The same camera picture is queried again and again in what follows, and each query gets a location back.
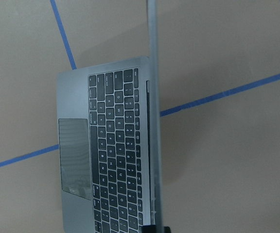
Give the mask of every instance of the laptop keyboard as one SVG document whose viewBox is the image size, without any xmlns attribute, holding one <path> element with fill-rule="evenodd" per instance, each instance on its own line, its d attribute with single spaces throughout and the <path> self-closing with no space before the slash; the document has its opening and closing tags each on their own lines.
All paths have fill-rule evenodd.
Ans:
<svg viewBox="0 0 280 233">
<path fill-rule="evenodd" d="M 95 230 L 141 232 L 138 69 L 91 75 L 88 85 Z"/>
</svg>

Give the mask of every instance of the open laptop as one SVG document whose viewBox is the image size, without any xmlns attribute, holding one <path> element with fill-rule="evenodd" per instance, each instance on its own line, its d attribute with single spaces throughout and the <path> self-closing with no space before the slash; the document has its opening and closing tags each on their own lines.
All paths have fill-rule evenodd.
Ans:
<svg viewBox="0 0 280 233">
<path fill-rule="evenodd" d="M 149 65 L 143 56 L 58 75 L 66 233 L 140 233 L 155 223 Z"/>
</svg>

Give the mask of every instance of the space bar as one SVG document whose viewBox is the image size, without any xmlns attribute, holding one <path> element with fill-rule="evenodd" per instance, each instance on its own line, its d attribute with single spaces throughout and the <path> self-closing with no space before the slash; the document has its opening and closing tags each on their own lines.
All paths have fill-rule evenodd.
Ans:
<svg viewBox="0 0 280 233">
<path fill-rule="evenodd" d="M 96 126 L 90 127 L 90 151 L 92 182 L 99 184 L 98 132 Z"/>
</svg>

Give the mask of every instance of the blue tape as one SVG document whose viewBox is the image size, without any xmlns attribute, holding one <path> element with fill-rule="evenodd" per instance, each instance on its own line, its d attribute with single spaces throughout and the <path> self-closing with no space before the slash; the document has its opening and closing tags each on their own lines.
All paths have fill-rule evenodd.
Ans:
<svg viewBox="0 0 280 233">
<path fill-rule="evenodd" d="M 212 96 L 208 96 L 208 97 L 205 97 L 205 98 L 202 98 L 202 99 L 199 99 L 199 100 L 195 100 L 193 102 L 185 103 L 183 105 L 161 111 L 160 116 L 164 117 L 164 116 L 170 115 L 172 113 L 179 112 L 183 109 L 196 107 L 196 106 L 202 105 L 204 103 L 212 102 L 214 100 L 218 100 L 218 99 L 221 99 L 221 98 L 224 98 L 224 97 L 227 97 L 227 96 L 231 96 L 231 95 L 234 95 L 234 94 L 237 94 L 237 93 L 240 93 L 240 92 L 243 92 L 243 91 L 247 91 L 247 90 L 250 90 L 252 88 L 262 86 L 262 85 L 265 85 L 265 84 L 268 84 L 268 83 L 272 83 L 272 82 L 275 82 L 275 81 L 278 81 L 278 80 L 280 80 L 280 74 L 277 74 L 277 75 L 274 75 L 274 76 L 271 76 L 271 77 L 268 77 L 268 78 L 265 78 L 265 79 L 261 79 L 261 80 L 258 80 L 258 81 L 252 82 L 252 83 L 248 83 L 248 84 L 245 84 L 245 85 L 242 85 L 242 86 L 238 86 L 236 88 L 233 88 L 233 89 L 230 89 L 230 90 L 227 90 L 227 91 L 224 91 L 224 92 L 220 92 L 220 93 L 214 94 Z"/>
<path fill-rule="evenodd" d="M 29 158 L 32 158 L 32 157 L 35 157 L 35 156 L 38 156 L 38 155 L 41 155 L 41 154 L 45 154 L 45 153 L 48 153 L 48 152 L 51 152 L 51 151 L 57 150 L 57 149 L 59 149 L 58 144 L 54 145 L 54 146 L 51 146 L 51 147 L 41 149 L 41 150 L 34 151 L 32 153 L 29 153 L 29 154 L 25 154 L 25 155 L 16 157 L 16 158 L 13 158 L 13 159 L 9 159 L 9 160 L 0 162 L 0 167 L 19 162 L 21 160 L 29 159 Z"/>
<path fill-rule="evenodd" d="M 71 48 L 70 48 L 70 45 L 69 45 L 69 42 L 67 39 L 66 32 L 64 31 L 64 28 L 62 25 L 62 21 L 61 21 L 59 12 L 58 12 L 56 2 L 54 0 L 50 0 L 50 1 L 52 4 L 52 10 L 53 10 L 54 16 L 56 17 L 57 25 L 58 25 L 58 28 L 59 28 L 59 31 L 60 31 L 60 34 L 61 34 L 61 37 L 63 40 L 64 47 L 66 48 L 66 52 L 67 52 L 71 67 L 72 67 L 72 69 L 76 69 L 75 61 L 74 61 L 72 51 L 71 51 Z"/>
</svg>

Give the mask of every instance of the blue stripe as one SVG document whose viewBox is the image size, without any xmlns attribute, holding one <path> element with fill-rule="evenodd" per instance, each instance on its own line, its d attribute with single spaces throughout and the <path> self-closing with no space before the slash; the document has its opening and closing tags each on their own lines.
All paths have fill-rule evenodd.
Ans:
<svg viewBox="0 0 280 233">
<path fill-rule="evenodd" d="M 245 85 L 242 85 L 242 86 L 238 86 L 236 88 L 233 88 L 233 89 L 230 89 L 230 90 L 227 90 L 227 91 L 224 91 L 224 92 L 220 92 L 220 93 L 214 94 L 212 96 L 208 96 L 208 97 L 205 97 L 205 98 L 202 98 L 202 99 L 199 99 L 199 100 L 195 100 L 193 102 L 185 103 L 183 105 L 161 111 L 160 116 L 164 117 L 164 116 L 170 115 L 172 113 L 179 112 L 183 109 L 199 106 L 199 105 L 202 105 L 202 104 L 205 104 L 205 103 L 208 103 L 208 102 L 212 102 L 214 100 L 221 99 L 223 97 L 231 96 L 231 95 L 234 95 L 234 94 L 237 94 L 237 93 L 240 93 L 240 92 L 243 92 L 243 91 L 247 91 L 247 90 L 250 90 L 252 88 L 262 86 L 262 85 L 265 85 L 265 84 L 268 84 L 268 83 L 272 83 L 272 82 L 275 82 L 275 81 L 278 81 L 278 80 L 280 80 L 280 74 L 277 74 L 277 75 L 274 75 L 274 76 L 271 76 L 271 77 L 268 77 L 268 78 L 265 78 L 265 79 L 261 79 L 261 80 L 258 80 L 258 81 L 252 82 L 252 83 L 248 83 L 248 84 L 245 84 Z"/>
<path fill-rule="evenodd" d="M 63 28 L 63 25 L 62 25 L 62 21 L 61 21 L 59 12 L 58 12 L 56 2 L 54 0 L 50 0 L 50 1 L 51 1 L 51 4 L 52 4 L 52 10 L 53 10 L 54 16 L 56 17 L 56 21 L 57 21 L 57 24 L 58 24 L 58 28 L 59 28 L 62 40 L 63 40 L 64 47 L 66 48 L 66 52 L 67 52 L 67 55 L 69 57 L 71 67 L 72 67 L 72 69 L 76 69 L 75 61 L 74 61 L 74 58 L 73 58 L 73 55 L 72 55 L 70 45 L 68 43 L 66 32 L 64 31 L 64 28 Z"/>
<path fill-rule="evenodd" d="M 13 159 L 9 159 L 9 160 L 0 162 L 0 167 L 19 162 L 21 160 L 29 159 L 29 158 L 32 158 L 32 157 L 35 157 L 35 156 L 38 156 L 38 155 L 41 155 L 41 154 L 45 154 L 45 153 L 48 153 L 50 151 L 57 150 L 57 149 L 59 149 L 58 144 L 54 145 L 54 146 L 51 146 L 51 147 L 41 149 L 41 150 L 34 151 L 32 153 L 29 153 L 29 154 L 25 154 L 25 155 L 16 157 L 16 158 L 13 158 Z"/>
</svg>

